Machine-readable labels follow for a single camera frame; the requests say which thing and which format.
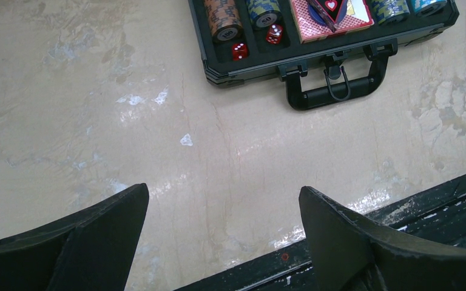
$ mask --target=poker chip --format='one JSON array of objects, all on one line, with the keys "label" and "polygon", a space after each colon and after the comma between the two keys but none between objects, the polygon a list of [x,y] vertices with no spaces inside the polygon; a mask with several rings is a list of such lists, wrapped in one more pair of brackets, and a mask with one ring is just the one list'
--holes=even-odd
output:
[{"label": "poker chip", "polygon": [[372,7],[379,25],[401,22],[410,15],[407,0],[373,0]]},{"label": "poker chip", "polygon": [[415,14],[418,17],[430,16],[442,9],[447,0],[412,0]]},{"label": "poker chip", "polygon": [[214,42],[228,41],[242,34],[235,0],[204,0],[204,8]]},{"label": "poker chip", "polygon": [[246,0],[246,4],[255,29],[273,25],[282,17],[278,0]]}]

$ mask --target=black handle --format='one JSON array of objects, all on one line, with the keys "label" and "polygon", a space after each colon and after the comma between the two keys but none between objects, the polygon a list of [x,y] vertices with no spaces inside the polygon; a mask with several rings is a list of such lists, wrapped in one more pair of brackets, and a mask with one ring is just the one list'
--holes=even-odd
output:
[{"label": "black handle", "polygon": [[359,97],[364,97],[376,91],[385,78],[388,58],[397,53],[397,41],[387,44],[372,44],[364,48],[367,58],[372,61],[367,77],[349,81],[343,67],[340,68],[345,82],[331,85],[329,82],[329,70],[326,69],[326,87],[312,89],[303,92],[301,88],[301,72],[294,70],[287,72],[284,78],[286,82],[286,96],[288,103],[296,110],[309,110],[338,102],[343,102]]}]

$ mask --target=poker chip case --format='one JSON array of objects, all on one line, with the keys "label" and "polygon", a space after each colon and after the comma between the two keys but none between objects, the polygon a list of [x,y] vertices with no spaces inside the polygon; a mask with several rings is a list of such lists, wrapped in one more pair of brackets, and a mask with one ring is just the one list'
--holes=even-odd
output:
[{"label": "poker chip case", "polygon": [[[266,30],[253,27],[245,0],[235,0],[243,33],[239,38],[219,43],[212,39],[204,1],[188,0],[208,81],[220,88],[229,88],[279,78],[286,82],[287,100],[296,110],[314,109],[371,94],[383,82],[388,58],[397,53],[398,46],[429,40],[454,25],[459,16],[455,1],[448,0],[442,10],[427,17],[411,13],[400,23],[375,23],[362,31],[302,44],[290,0],[278,1],[282,14],[279,24],[284,32],[281,42],[274,45],[266,42]],[[412,7],[414,0],[407,1]],[[233,61],[231,47],[238,42],[248,46],[249,56]],[[349,80],[342,63],[364,55],[372,62],[368,76]],[[309,69],[321,66],[325,67],[325,86],[303,92],[300,78],[305,77]],[[344,82],[331,84],[330,80],[340,77],[344,77]]]}]

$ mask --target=dice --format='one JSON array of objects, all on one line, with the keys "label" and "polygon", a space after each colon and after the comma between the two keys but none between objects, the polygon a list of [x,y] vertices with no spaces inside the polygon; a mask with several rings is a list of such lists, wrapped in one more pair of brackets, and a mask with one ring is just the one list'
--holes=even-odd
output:
[{"label": "dice", "polygon": [[267,37],[265,38],[270,44],[279,44],[283,37],[283,27],[278,24],[273,24],[269,27]]},{"label": "dice", "polygon": [[244,43],[234,44],[231,47],[231,54],[233,55],[233,61],[245,59],[249,55],[248,46]]}]

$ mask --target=marble floor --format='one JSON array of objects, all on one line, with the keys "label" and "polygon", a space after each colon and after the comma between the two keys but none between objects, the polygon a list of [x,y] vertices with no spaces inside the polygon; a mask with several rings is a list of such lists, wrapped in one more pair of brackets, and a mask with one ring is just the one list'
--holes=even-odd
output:
[{"label": "marble floor", "polygon": [[301,186],[365,213],[466,173],[456,2],[376,93],[303,113],[277,79],[209,85],[186,1],[0,0],[0,238],[146,182],[126,290],[171,290],[304,238]]}]

